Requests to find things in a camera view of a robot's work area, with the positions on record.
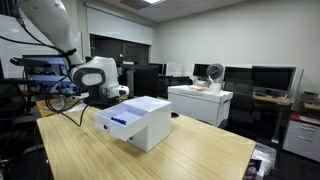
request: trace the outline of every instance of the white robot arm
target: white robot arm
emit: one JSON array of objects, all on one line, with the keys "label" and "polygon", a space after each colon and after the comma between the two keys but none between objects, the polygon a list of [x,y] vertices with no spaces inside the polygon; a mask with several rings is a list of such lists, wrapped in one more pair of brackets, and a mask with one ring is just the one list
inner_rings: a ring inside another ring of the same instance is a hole
[{"label": "white robot arm", "polygon": [[[71,40],[70,23],[63,3],[60,0],[19,0],[18,5],[30,21],[64,52],[75,49]],[[89,97],[112,99],[126,95],[128,87],[119,86],[117,67],[112,58],[95,57],[85,63],[75,52],[64,58],[70,70],[70,79],[80,88],[88,88]]]}]

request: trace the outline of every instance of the ceiling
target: ceiling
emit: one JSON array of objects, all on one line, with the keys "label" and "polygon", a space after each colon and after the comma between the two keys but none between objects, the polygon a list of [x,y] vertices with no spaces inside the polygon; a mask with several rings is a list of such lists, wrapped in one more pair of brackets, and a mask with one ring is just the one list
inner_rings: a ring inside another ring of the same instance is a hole
[{"label": "ceiling", "polygon": [[153,22],[163,22],[191,14],[196,14],[247,0],[164,0],[141,9],[123,4],[124,0],[99,0],[111,6],[142,16]]}]

